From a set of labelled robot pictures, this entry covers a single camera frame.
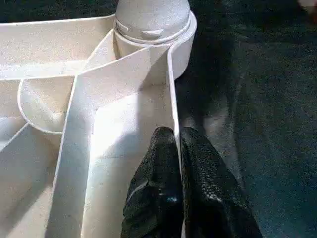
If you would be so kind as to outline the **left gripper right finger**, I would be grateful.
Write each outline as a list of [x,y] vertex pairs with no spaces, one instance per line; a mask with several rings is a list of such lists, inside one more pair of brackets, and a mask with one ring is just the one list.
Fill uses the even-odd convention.
[[242,188],[207,137],[185,127],[180,142],[186,237],[262,237]]

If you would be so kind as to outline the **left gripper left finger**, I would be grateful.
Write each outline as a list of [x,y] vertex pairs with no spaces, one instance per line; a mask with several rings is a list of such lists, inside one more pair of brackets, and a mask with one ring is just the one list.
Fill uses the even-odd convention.
[[183,191],[173,130],[158,127],[131,179],[123,208],[121,237],[179,238]]

